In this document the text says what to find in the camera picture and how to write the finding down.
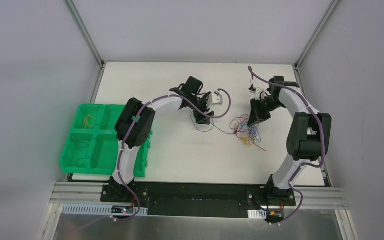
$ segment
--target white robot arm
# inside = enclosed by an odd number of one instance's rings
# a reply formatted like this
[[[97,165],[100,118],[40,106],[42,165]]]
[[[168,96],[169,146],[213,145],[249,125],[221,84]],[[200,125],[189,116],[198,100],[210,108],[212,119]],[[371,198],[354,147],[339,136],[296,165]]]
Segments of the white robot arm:
[[[282,76],[275,76],[269,83],[273,83],[268,89],[271,95],[254,85],[249,88],[252,93],[255,93],[255,97],[251,100],[248,126],[270,119],[270,112],[279,107],[289,111],[293,122],[286,141],[288,155],[280,168],[270,176],[259,202],[277,205],[280,201],[284,201],[289,202],[285,204],[286,206],[294,206],[294,191],[291,186],[304,168],[311,162],[317,161],[322,155],[321,132],[313,113],[322,123],[325,153],[329,148],[332,118],[329,114],[320,113],[308,101],[304,102],[306,99],[298,96],[301,90],[296,82],[285,82]]]
[[[214,112],[210,112],[211,106],[222,105],[223,98],[219,91],[200,93],[203,88],[201,81],[194,77],[189,77],[185,84],[181,84],[177,88],[172,88],[167,96],[182,96],[191,101],[200,111],[209,116],[213,116]],[[147,105],[136,122],[136,128],[129,130],[133,118],[138,113],[139,108],[143,106],[142,102],[135,98],[128,101],[124,111],[118,119],[115,130],[118,138],[118,158],[115,171],[112,174],[113,179],[118,184],[126,185],[134,179],[134,167],[139,148],[148,138],[154,118],[157,118],[167,112],[179,110],[185,107],[192,107],[188,102],[180,97],[167,97],[156,100]],[[194,109],[194,117],[197,124],[210,124],[210,119],[203,116]]]

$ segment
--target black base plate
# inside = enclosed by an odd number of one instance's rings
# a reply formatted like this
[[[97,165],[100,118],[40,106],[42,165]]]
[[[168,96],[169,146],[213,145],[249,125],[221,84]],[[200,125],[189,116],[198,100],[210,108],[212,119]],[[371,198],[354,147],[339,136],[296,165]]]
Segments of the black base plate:
[[[261,199],[263,185],[134,182],[129,186],[154,216],[248,218],[248,210],[259,210],[259,205],[281,203]],[[119,195],[109,185],[102,188],[101,202],[131,203],[132,199],[129,192]],[[294,199],[284,202],[295,204]]]

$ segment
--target green plastic bin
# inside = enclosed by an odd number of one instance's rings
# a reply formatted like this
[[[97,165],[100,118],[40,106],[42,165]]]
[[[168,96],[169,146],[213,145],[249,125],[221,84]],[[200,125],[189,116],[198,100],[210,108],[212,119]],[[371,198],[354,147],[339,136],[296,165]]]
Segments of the green plastic bin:
[[[112,175],[118,156],[115,125],[125,105],[83,104],[78,107],[65,143],[60,164],[67,174]],[[134,176],[145,177],[149,135],[138,153]]]

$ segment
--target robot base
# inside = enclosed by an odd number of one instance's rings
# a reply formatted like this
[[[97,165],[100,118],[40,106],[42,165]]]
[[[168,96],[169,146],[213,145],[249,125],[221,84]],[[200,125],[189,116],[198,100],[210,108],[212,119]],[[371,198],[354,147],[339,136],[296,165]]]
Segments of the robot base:
[[[273,175],[267,181],[263,189],[254,193],[255,203],[260,206],[296,206],[294,191],[292,189],[279,189],[275,187]]]

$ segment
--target white wall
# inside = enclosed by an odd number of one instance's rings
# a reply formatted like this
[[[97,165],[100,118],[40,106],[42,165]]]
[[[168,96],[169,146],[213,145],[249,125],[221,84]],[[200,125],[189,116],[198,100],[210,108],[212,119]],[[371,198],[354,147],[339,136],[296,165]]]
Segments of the white wall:
[[[384,239],[384,1],[344,0],[301,68],[332,115],[326,164],[360,239]]]
[[[75,0],[106,61],[295,63],[331,0]]]
[[[62,0],[0,1],[0,239],[32,240],[98,65]]]

